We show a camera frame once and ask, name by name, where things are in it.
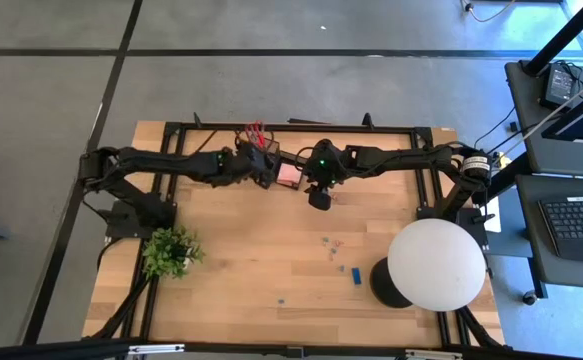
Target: wooden tabletop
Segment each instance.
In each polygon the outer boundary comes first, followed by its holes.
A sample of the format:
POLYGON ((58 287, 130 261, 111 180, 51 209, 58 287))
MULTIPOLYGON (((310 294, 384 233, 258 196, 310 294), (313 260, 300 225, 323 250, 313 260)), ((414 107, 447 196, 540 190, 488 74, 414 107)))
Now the wooden tabletop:
MULTIPOLYGON (((164 124, 140 122, 133 146, 158 151, 164 124)), ((187 131, 184 154, 193 152, 209 134, 187 131)), ((233 138, 233 132, 219 131, 204 150, 233 144, 233 138)), ((275 133, 281 149, 291 153, 323 138, 341 148, 347 144, 410 148, 406 135, 275 133)), ((434 129, 436 143, 455 139, 454 130, 434 129)), ((446 192, 452 183, 441 176, 446 192)), ((153 175, 133 174, 127 179, 149 191, 153 175)), ((430 176, 425 174, 425 179, 433 203, 430 176)), ((160 280, 150 340, 440 346, 435 313, 416 306, 387 308, 369 288, 372 266, 387 255, 393 237, 415 220, 417 193, 413 171, 350 179, 331 192, 335 195, 332 207, 324 212, 311 207, 304 192, 277 184, 268 191, 251 181, 211 189, 178 177, 176 222, 198 232, 207 256, 183 279, 160 280), (336 241, 341 245, 333 254, 336 241), (353 283, 354 267, 362 273, 361 285, 353 283)), ((84 335, 99 330, 126 296, 138 246, 139 239, 125 239, 104 255, 84 335)), ((469 307, 491 336, 503 342, 487 276, 469 307)), ((139 334, 143 308, 144 295, 138 302, 132 335, 139 334)), ((451 313, 449 323, 452 340, 457 342, 451 313)))

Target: gray floor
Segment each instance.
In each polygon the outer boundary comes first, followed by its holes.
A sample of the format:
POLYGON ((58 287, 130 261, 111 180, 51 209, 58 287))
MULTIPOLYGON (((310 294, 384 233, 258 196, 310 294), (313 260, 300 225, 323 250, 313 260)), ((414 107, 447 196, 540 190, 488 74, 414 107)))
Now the gray floor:
MULTIPOLYGON (((0 0, 0 46, 117 47, 130 0, 0 0)), ((516 4, 479 24, 458 2, 145 1, 135 48, 408 48, 529 50, 566 22, 557 5, 516 4)), ((491 13, 499 4, 480 4, 491 13)), ((577 42, 569 46, 579 49, 577 42)), ((127 59, 102 145, 127 145, 139 120, 283 122, 289 117, 357 124, 454 127, 462 140, 486 132, 512 107, 502 59, 127 59)), ((22 322, 75 175, 110 58, 0 58, 0 345, 22 322)), ((485 139, 495 145, 503 128, 485 139)), ((110 199, 94 196, 94 204, 110 199)), ((41 339, 77 339, 104 226, 81 210, 41 339)), ((526 261, 494 258, 496 301, 516 349, 583 356, 583 289, 549 287, 526 307, 526 261)), ((251 356, 229 356, 251 358, 251 356)))

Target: green plant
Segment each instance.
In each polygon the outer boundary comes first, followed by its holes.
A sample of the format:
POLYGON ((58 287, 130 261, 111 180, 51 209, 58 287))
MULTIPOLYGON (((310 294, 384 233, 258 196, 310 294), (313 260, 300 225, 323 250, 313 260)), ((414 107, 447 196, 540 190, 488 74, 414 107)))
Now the green plant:
POLYGON ((195 232, 184 226, 178 229, 158 229, 151 235, 142 252, 147 278, 171 275, 181 278, 187 274, 189 262, 202 262, 204 252, 195 232))

